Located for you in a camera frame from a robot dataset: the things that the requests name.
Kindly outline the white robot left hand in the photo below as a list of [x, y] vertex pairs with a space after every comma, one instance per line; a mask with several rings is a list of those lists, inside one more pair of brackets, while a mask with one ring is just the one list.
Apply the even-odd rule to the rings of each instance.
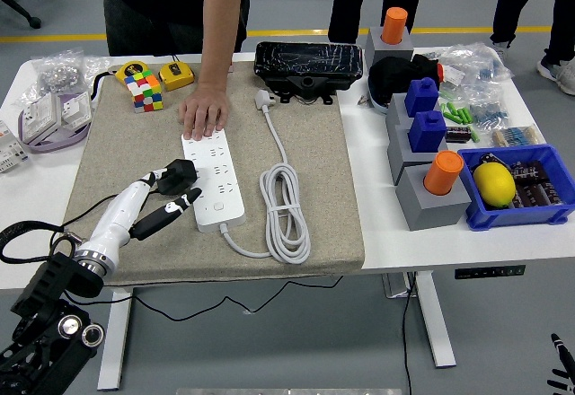
[[119, 249], [135, 238], [143, 241], [175, 221], [200, 196], [201, 189], [188, 186], [174, 201], [138, 220], [151, 188], [169, 176], [162, 168], [131, 183], [108, 205], [89, 241], [75, 251], [74, 260], [83, 265], [101, 264], [108, 271], [119, 263]]

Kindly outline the person's left hand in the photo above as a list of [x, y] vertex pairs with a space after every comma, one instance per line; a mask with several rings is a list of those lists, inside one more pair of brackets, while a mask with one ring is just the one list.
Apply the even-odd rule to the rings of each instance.
[[200, 83], [178, 107], [178, 120], [186, 140], [199, 141], [223, 129], [230, 111], [225, 88]]

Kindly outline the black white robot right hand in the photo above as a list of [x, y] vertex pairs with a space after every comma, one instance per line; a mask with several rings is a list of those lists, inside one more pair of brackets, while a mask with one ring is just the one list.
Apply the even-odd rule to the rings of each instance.
[[555, 380], [548, 380], [547, 384], [558, 391], [563, 391], [567, 394], [573, 394], [574, 358], [556, 333], [551, 334], [551, 340], [562, 364], [562, 369], [552, 369], [552, 373], [555, 376], [562, 378], [562, 380], [559, 382]]

